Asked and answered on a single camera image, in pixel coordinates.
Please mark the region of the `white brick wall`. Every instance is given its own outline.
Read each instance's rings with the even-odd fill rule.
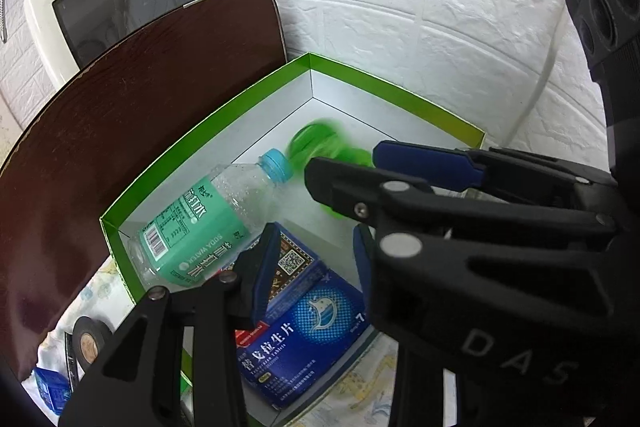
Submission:
[[[11,111],[0,96],[0,165],[20,136],[21,129]]]
[[[24,129],[53,95],[22,9],[24,0],[6,0],[8,40],[0,43],[0,92]]]
[[[0,91],[21,126],[52,95],[24,22],[7,0]],[[291,55],[314,51],[361,67],[487,130],[490,143],[606,168],[604,114],[575,29],[522,125],[564,0],[277,0]]]

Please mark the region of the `blue medicine box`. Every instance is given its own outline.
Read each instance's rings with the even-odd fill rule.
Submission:
[[[287,407],[367,329],[362,293],[332,270],[238,348],[240,370],[277,409]]]
[[[40,397],[49,409],[60,416],[65,404],[71,398],[69,381],[60,373],[49,369],[36,367],[33,372],[38,384]]]
[[[318,256],[280,223],[280,258],[271,284],[269,305],[263,321],[271,324],[298,301],[325,274]]]

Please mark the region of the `green bottle label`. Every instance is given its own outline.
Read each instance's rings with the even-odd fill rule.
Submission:
[[[209,177],[201,179],[140,231],[149,262],[162,277],[192,286],[228,262],[248,230]]]

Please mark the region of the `barcode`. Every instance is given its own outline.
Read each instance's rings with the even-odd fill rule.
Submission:
[[[151,225],[148,229],[145,230],[145,241],[146,245],[151,250],[151,253],[154,255],[154,259],[158,261],[165,253],[169,251],[169,249],[164,244],[160,233],[158,232],[158,227],[156,225]]]
[[[289,253],[278,261],[278,266],[280,266],[287,275],[291,275],[303,264],[305,264],[304,258],[293,250],[289,250]]]

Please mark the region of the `dark brown wooden board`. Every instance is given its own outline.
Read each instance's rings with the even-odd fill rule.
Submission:
[[[0,171],[0,349],[20,380],[109,254],[100,215],[285,61],[274,0],[202,0],[133,33],[50,100]]]

